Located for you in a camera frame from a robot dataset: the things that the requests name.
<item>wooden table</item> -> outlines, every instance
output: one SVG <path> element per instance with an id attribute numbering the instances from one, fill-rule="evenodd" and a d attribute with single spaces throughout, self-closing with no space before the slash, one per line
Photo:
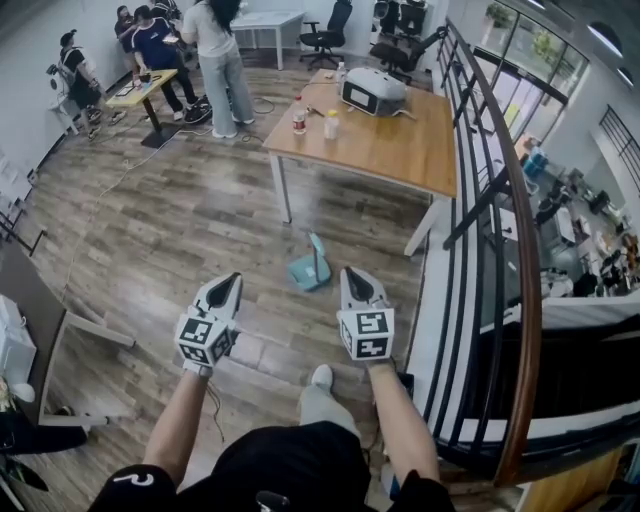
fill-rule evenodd
<path id="1" fill-rule="evenodd" d="M 153 105 L 151 105 L 151 102 L 149 101 L 149 95 L 152 92 L 158 90 L 158 88 L 162 87 L 177 74 L 178 71 L 176 69 L 151 71 L 151 85 L 146 85 L 141 89 L 136 89 L 135 87 L 133 87 L 133 89 L 125 94 L 125 92 L 133 86 L 133 83 L 129 82 L 122 89 L 120 89 L 109 101 L 107 101 L 107 105 L 114 108 L 135 107 L 142 102 L 142 104 L 144 105 L 144 109 L 147 111 L 147 114 L 149 114 L 151 124 L 153 125 L 153 132 L 142 139 L 141 144 L 143 146 L 158 149 L 171 137 L 173 137 L 175 133 L 180 129 L 180 127 L 176 124 L 161 124 L 160 121 L 158 121 L 158 116 L 156 116 L 155 110 L 153 110 Z"/>
<path id="2" fill-rule="evenodd" d="M 282 158 L 294 158 L 337 167 L 406 187 L 430 192 L 434 202 L 405 248 L 411 256 L 438 217 L 457 194 L 454 156 L 453 119 L 446 98 L 409 87 L 407 116 L 374 117 L 359 110 L 348 112 L 336 93 L 327 85 L 319 70 L 311 84 L 302 91 L 303 104 L 322 113 L 338 111 L 340 133 L 337 140 L 324 138 L 324 118 L 307 118 L 307 133 L 293 133 L 291 105 L 264 143 L 269 151 L 280 214 L 283 222 L 291 222 L 289 196 Z"/>
<path id="3" fill-rule="evenodd" d="M 17 400 L 27 419 L 33 425 L 59 427 L 106 425 L 109 422 L 106 416 L 55 416 L 45 413 L 57 349 L 67 327 L 75 327 L 127 348 L 133 347 L 135 340 L 67 311 L 42 281 L 33 262 L 15 243 L 2 248 L 0 294 L 18 305 L 37 349 L 29 374 L 35 400 L 31 403 Z"/>

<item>blue shirt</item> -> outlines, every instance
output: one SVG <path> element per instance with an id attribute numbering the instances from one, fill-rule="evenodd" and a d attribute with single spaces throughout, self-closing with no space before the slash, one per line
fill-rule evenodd
<path id="1" fill-rule="evenodd" d="M 138 27 L 131 38 L 133 51 L 140 52 L 144 63 L 151 69 L 166 69 L 176 58 L 176 50 L 162 40 L 171 34 L 171 27 L 167 20 L 154 18 L 147 27 Z"/>

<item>blue jeans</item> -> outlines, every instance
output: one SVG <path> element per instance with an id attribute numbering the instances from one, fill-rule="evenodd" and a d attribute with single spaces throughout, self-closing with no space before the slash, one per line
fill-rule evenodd
<path id="1" fill-rule="evenodd" d="M 233 116 L 238 121 L 253 119 L 253 103 L 238 48 L 220 57 L 199 56 L 204 88 L 211 104 L 213 128 L 220 135 L 238 132 L 229 108 L 226 88 L 231 92 Z"/>

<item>railing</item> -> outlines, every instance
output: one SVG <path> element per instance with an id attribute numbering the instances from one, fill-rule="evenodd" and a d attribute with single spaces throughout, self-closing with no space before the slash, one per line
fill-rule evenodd
<path id="1" fill-rule="evenodd" d="M 600 126 L 618 151 L 618 156 L 629 170 L 629 174 L 640 193 L 640 146 L 638 142 L 609 105 L 607 105 L 607 112 L 600 121 Z"/>
<path id="2" fill-rule="evenodd" d="M 432 422 L 434 439 L 440 454 L 462 467 L 494 480 L 497 484 L 511 483 L 517 480 L 520 459 L 527 444 L 527 432 L 533 413 L 533 405 L 538 378 L 540 346 L 541 346 L 541 295 L 538 248 L 534 231 L 533 217 L 529 205 L 529 197 L 522 174 L 522 168 L 516 156 L 509 130 L 490 85 L 456 27 L 447 19 L 448 32 L 438 51 L 438 63 L 443 76 L 442 88 L 450 99 L 454 115 L 454 133 L 458 148 L 458 160 L 461 176 L 460 205 L 453 201 L 451 211 L 451 234 L 444 243 L 444 249 L 450 250 L 450 274 L 445 295 L 445 315 L 441 331 L 440 345 L 436 356 L 435 370 L 431 380 L 424 417 Z M 478 102 L 472 93 L 474 86 L 479 86 L 487 109 L 495 127 L 501 155 L 493 158 L 482 125 Z M 472 126 L 470 113 L 477 119 L 477 130 Z M 484 159 L 486 165 L 478 164 Z M 500 168 L 494 168 L 496 161 Z M 467 185 L 470 170 L 471 187 Z M 462 214 L 456 224 L 456 210 Z M 515 216 L 517 242 L 509 242 L 517 246 L 519 266 L 519 295 L 522 304 L 522 336 L 520 340 L 520 357 L 517 385 L 514 391 L 511 416 L 507 421 L 504 437 L 501 442 L 489 446 L 485 443 L 485 433 L 491 419 L 491 410 L 496 400 L 496 383 L 500 368 L 502 348 L 503 316 L 506 307 L 505 272 L 505 233 L 513 228 L 503 228 L 500 210 L 508 209 Z M 459 363 L 463 323 L 468 321 L 465 315 L 465 301 L 468 281 L 469 230 L 475 225 L 477 239 L 477 275 L 476 289 L 473 297 L 473 320 L 469 362 L 462 389 L 462 401 L 458 407 L 453 428 L 448 437 L 443 437 L 445 416 L 450 406 L 454 377 Z M 460 251 L 457 244 L 461 242 Z M 492 253 L 485 254 L 488 248 Z M 460 278 L 454 279 L 456 253 L 462 258 Z M 495 259 L 495 265 L 486 264 Z M 485 286 L 485 275 L 495 272 L 495 283 L 491 290 Z M 459 282 L 457 293 L 457 313 L 452 341 L 449 340 L 449 314 L 452 310 L 454 282 Z M 488 304 L 493 296 L 489 292 L 495 290 L 495 304 Z M 483 316 L 491 317 L 493 322 L 493 347 L 488 384 L 483 390 L 476 389 L 478 380 L 478 351 L 480 331 L 485 321 Z M 450 350 L 449 365 L 444 377 L 444 387 L 439 389 L 439 380 L 443 372 L 443 359 Z M 435 407 L 436 393 L 441 396 L 439 409 Z M 473 440 L 460 440 L 463 423 L 470 408 L 471 401 L 481 400 L 480 415 Z"/>

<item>white shoe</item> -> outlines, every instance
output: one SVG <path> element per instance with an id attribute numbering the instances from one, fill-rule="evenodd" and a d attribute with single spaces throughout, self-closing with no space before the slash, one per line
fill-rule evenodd
<path id="1" fill-rule="evenodd" d="M 248 121 L 240 121 L 239 119 L 236 118 L 236 116 L 234 116 L 233 114 L 231 114 L 231 118 L 233 119 L 234 123 L 242 123 L 242 124 L 253 124 L 256 122 L 255 117 L 253 119 L 249 119 Z"/>
<path id="2" fill-rule="evenodd" d="M 331 386 L 333 386 L 333 370 L 328 364 L 321 364 L 316 368 L 311 377 L 311 385 L 318 386 L 324 389 L 326 392 L 331 392 Z"/>
<path id="3" fill-rule="evenodd" d="M 218 133 L 214 128 L 213 130 L 211 130 L 211 135 L 213 135 L 214 139 L 233 139 L 236 135 L 238 135 L 238 132 L 232 133 L 231 135 L 222 135 L 221 133 Z"/>

